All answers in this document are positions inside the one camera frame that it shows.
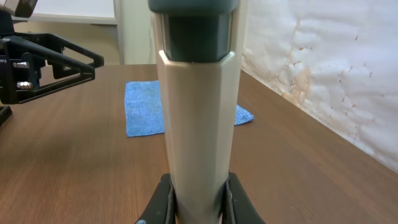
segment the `blue towel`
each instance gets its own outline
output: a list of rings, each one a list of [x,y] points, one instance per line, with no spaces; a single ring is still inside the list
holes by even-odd
[[[164,133],[159,81],[127,82],[124,96],[127,137]],[[254,116],[236,106],[235,125],[252,121]]]

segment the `tabletop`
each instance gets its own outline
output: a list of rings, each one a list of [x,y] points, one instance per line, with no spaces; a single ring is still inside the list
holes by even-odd
[[[45,69],[49,82],[51,71]],[[124,87],[155,65],[13,105],[0,127],[0,223],[134,223],[169,171],[163,134],[127,138]],[[230,169],[277,223],[398,223],[398,175],[242,72]]]

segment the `white panel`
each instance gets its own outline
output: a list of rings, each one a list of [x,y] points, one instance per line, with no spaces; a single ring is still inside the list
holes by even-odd
[[[243,67],[398,171],[398,1],[252,0]]]
[[[114,18],[113,0],[38,0],[34,13]]]

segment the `silver screw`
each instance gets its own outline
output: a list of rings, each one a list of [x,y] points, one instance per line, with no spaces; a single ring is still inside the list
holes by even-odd
[[[18,62],[18,63],[12,63],[12,66],[14,68],[29,68],[29,62]]]
[[[31,82],[17,82],[17,88],[21,90],[30,90],[33,88],[33,84]]]

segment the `whiteboard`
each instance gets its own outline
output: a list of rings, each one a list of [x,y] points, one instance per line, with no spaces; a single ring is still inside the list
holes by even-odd
[[[34,13],[28,20],[116,24],[113,0],[38,0]]]

